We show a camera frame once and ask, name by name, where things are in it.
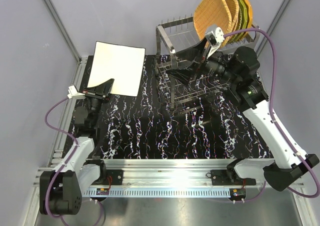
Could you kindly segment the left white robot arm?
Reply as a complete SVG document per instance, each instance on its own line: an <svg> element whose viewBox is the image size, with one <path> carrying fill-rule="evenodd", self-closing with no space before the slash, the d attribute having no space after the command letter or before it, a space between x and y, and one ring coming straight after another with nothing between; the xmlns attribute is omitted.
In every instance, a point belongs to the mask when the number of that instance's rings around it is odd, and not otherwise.
<svg viewBox="0 0 320 226"><path fill-rule="evenodd" d="M82 204L84 192L93 183L101 185L113 178L107 173L102 160L87 161L99 136L97 120L104 103L108 103L114 79L78 92L75 86L68 88L68 99L84 99L87 106L78 106L73 112L74 134L66 133L73 145L52 170L44 171L39 178L39 211L43 215L60 218L76 215Z"/></svg>

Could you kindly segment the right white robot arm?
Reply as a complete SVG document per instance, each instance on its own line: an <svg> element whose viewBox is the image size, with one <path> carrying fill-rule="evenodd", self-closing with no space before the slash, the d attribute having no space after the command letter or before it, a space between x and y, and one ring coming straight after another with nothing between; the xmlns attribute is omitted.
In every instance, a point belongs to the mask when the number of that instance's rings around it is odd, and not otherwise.
<svg viewBox="0 0 320 226"><path fill-rule="evenodd" d="M228 95L232 104L253 124L273 155L273 160L238 159L230 163L226 178L233 185L243 179L264 179L273 189L281 192L305 173L313 174L320 160L295 146L295 141L284 128L272 106L272 98L256 80L260 67L256 52L247 46L238 47L226 63L209 53L207 40L176 53L183 60L167 70L167 74L187 85L199 73L229 83Z"/></svg>

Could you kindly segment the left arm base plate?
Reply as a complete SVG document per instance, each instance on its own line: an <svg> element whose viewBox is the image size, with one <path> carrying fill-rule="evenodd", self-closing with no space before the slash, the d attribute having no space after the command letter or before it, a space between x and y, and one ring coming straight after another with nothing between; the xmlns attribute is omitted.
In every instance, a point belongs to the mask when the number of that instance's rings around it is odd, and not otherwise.
<svg viewBox="0 0 320 226"><path fill-rule="evenodd" d="M106 170L101 175L101 185L121 186L123 184L124 171L123 170Z"/></svg>

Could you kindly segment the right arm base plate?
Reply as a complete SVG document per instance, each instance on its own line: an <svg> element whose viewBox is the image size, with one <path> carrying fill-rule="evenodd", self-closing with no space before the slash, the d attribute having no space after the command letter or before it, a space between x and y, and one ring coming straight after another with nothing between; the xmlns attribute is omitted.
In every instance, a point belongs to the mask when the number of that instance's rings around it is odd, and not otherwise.
<svg viewBox="0 0 320 226"><path fill-rule="evenodd" d="M254 186L257 184L255 179L242 179L234 172L229 170L210 170L206 177L211 179L213 186Z"/></svg>

